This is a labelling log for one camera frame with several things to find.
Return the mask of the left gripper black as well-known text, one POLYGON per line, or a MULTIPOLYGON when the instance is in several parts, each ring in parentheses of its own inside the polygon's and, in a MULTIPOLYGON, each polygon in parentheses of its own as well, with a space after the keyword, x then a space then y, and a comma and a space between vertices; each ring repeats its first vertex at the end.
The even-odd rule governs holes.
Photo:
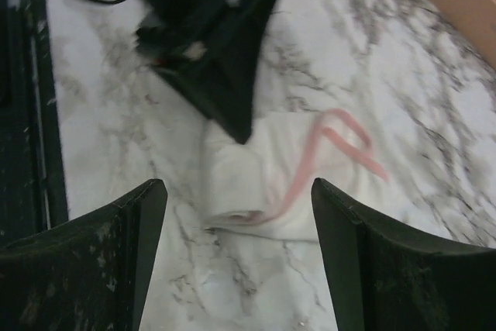
POLYGON ((252 133, 260 46, 277 0, 145 0, 137 52, 237 143, 252 133))

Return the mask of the white pink underwear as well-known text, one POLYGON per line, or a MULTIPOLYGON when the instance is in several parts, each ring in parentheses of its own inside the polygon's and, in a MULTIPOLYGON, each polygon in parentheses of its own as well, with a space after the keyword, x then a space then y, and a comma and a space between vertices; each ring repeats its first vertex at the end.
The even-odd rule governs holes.
POLYGON ((209 122, 201 147, 200 211, 206 229, 315 242, 311 189, 324 178, 370 207, 388 173, 367 131, 345 110, 270 112, 242 145, 209 122))

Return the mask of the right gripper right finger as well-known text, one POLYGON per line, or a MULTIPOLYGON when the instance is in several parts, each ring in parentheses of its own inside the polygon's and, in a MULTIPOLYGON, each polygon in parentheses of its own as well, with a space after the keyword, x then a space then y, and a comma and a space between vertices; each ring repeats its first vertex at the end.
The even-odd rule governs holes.
POLYGON ((495 252, 413 228, 328 181, 312 207, 340 330, 493 330, 495 252))

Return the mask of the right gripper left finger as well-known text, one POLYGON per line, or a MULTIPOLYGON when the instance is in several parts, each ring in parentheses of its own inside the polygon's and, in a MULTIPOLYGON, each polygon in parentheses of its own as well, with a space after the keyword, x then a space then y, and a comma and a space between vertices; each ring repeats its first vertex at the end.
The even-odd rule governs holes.
POLYGON ((114 202, 1 250, 3 330, 138 330, 167 189, 114 202))

